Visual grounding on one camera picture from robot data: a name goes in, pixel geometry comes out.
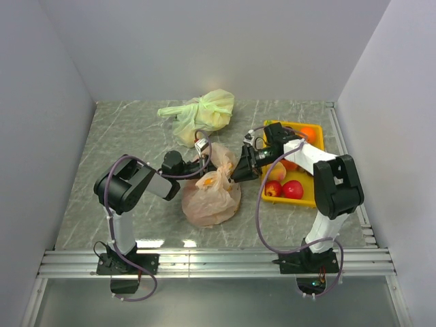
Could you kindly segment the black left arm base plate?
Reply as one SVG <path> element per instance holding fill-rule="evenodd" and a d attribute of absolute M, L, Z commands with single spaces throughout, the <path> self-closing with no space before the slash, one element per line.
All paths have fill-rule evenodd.
<path fill-rule="evenodd" d="M 116 253 L 110 255 L 103 253 L 100 257 L 96 269 L 97 275 L 135 275 L 138 273 L 135 266 L 122 260 Z M 152 275 L 157 273 L 159 266 L 159 254 L 157 253 L 135 254 L 128 260 L 148 270 Z"/>

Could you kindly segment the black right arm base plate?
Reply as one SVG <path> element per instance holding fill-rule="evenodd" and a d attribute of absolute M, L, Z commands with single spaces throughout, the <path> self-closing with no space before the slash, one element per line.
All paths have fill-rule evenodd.
<path fill-rule="evenodd" d="M 293 254 L 279 254 L 273 263 L 279 265 L 281 274 L 337 273 L 339 264 L 336 253 L 329 249 L 323 253 L 312 253 L 304 249 Z"/>

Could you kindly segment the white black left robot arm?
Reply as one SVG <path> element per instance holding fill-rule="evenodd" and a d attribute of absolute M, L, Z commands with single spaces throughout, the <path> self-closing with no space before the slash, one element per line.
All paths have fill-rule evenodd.
<path fill-rule="evenodd" d="M 106 245 L 105 266 L 113 265 L 120 273 L 135 270 L 151 270 L 156 259 L 148 259 L 138 253 L 134 237 L 131 212 L 143 193 L 149 192 L 165 201 L 172 200 L 180 190 L 180 180 L 200 178 L 215 170 L 211 163 L 211 152 L 199 154 L 194 161 L 184 161 L 178 151 L 164 155 L 159 170 L 131 156 L 120 157 L 95 182 L 93 191 L 106 211 L 109 239 Z"/>

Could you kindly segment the translucent orange plastic bag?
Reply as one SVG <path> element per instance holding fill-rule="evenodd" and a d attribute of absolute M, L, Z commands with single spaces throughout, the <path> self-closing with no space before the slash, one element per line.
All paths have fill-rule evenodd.
<path fill-rule="evenodd" d="M 240 206 L 241 188 L 230 180 L 236 167 L 235 154 L 220 143 L 212 143 L 211 163 L 217 168 L 198 180 L 185 183 L 182 211 L 192 225 L 210 228 L 232 218 Z"/>

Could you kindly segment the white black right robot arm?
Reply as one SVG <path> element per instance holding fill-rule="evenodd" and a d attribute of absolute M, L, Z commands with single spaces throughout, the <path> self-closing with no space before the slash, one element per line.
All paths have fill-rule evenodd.
<path fill-rule="evenodd" d="M 290 274 L 337 273 L 340 260 L 333 251 L 343 223 L 364 202 L 364 193 L 355 162 L 350 155 L 333 155 L 309 143 L 303 131 L 284 127 L 280 122 L 262 127 L 266 136 L 263 149 L 255 147 L 255 132 L 244 137 L 240 160 L 231 178 L 239 183 L 267 178 L 271 168 L 285 159 L 294 162 L 313 177 L 317 215 L 300 248 L 278 250 L 281 272 Z"/>

